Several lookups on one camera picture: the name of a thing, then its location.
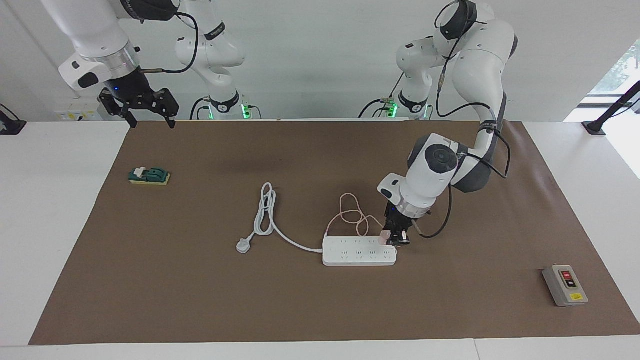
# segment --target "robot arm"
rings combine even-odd
[[[453,84],[468,102],[465,106],[473,106],[481,125],[473,148],[437,134],[418,139],[408,160],[406,177],[390,174],[380,183],[378,191],[389,200],[385,226],[391,233],[389,245],[409,244],[406,231],[412,221],[427,214],[448,186],[465,193],[484,188],[502,130],[506,105],[502,71],[517,45],[513,28],[495,19],[488,5],[455,0],[446,10],[440,31],[433,38],[398,50],[397,62],[406,74],[406,85],[397,99],[401,105],[399,114],[404,112],[419,119],[432,85],[427,71],[458,56]],[[438,93],[444,74],[443,70]]]
[[[178,39],[175,51],[178,59],[187,65],[191,61],[194,46],[198,46],[198,55],[191,68],[207,85],[207,101],[214,119],[246,117],[243,96],[226,69],[242,65],[246,53],[242,45],[225,31],[226,25],[218,16],[216,2],[182,0],[180,9],[195,17],[201,32],[197,41],[193,37]],[[184,21],[193,27],[190,20]]]
[[[98,83],[106,88],[99,101],[112,115],[123,117],[131,127],[137,121],[130,110],[149,110],[175,126],[179,106],[169,89],[155,92],[142,73],[129,37],[118,25],[108,0],[41,0],[58,27],[71,39],[76,53],[59,68],[62,78],[75,90]],[[134,19],[169,20],[177,8],[171,0],[120,0],[120,7]]]

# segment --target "pink cable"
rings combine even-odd
[[[356,207],[358,208],[357,210],[355,209],[347,210],[347,211],[342,210],[342,200],[344,199],[345,196],[348,196],[348,195],[352,196],[354,200],[356,200]],[[358,213],[358,215],[360,215],[360,219],[358,221],[349,221],[344,218],[344,215],[348,213]],[[336,215],[333,219],[331,219],[331,221],[329,221],[329,225],[326,226],[326,231],[324,232],[324,235],[327,235],[329,233],[329,228],[337,218],[341,218],[342,221],[344,221],[347,224],[356,225],[356,232],[358,233],[358,236],[367,236],[367,234],[369,234],[369,218],[372,218],[378,223],[378,225],[380,225],[380,227],[384,228],[384,226],[382,226],[382,224],[378,221],[378,219],[375,218],[373,215],[364,215],[364,213],[362,212],[362,208],[360,207],[360,202],[358,202],[358,198],[356,197],[356,195],[353,195],[352,193],[344,193],[342,194],[342,196],[340,196],[340,213]],[[360,234],[360,224],[362,223],[367,224],[367,231],[364,234]]]

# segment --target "gray switch box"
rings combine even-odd
[[[582,285],[569,265],[554,265],[542,270],[556,305],[576,306],[589,302]]]

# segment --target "power outlet socket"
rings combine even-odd
[[[397,250],[377,236],[325,236],[322,260],[326,266],[391,266]]]

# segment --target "black pole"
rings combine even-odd
[[[634,86],[631,86],[628,92],[625,95],[622,95],[615,104],[611,105],[611,107],[605,111],[602,116],[596,121],[585,121],[582,123],[582,126],[587,130],[587,132],[591,135],[606,135],[604,131],[602,131],[602,126],[607,120],[609,120],[618,110],[622,109],[622,107],[629,102],[629,100],[633,99],[636,94],[640,92],[640,81],[638,81]]]
[[[26,121],[9,119],[2,111],[0,111],[0,124],[4,125],[4,129],[0,127],[0,135],[18,135],[24,126]]]

